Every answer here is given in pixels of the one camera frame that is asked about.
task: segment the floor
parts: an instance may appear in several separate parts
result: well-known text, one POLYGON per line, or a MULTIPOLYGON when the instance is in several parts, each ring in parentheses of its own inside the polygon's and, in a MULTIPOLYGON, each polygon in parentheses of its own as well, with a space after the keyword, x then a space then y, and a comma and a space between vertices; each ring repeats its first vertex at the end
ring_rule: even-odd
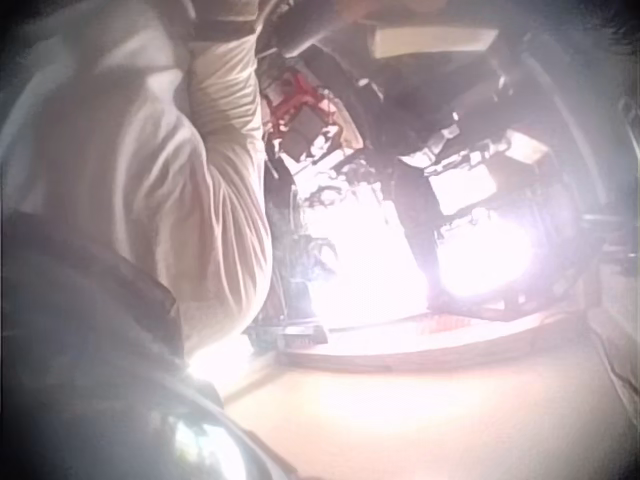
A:
POLYGON ((640 451, 587 339, 438 374, 279 373, 227 411, 326 480, 605 479, 640 451))

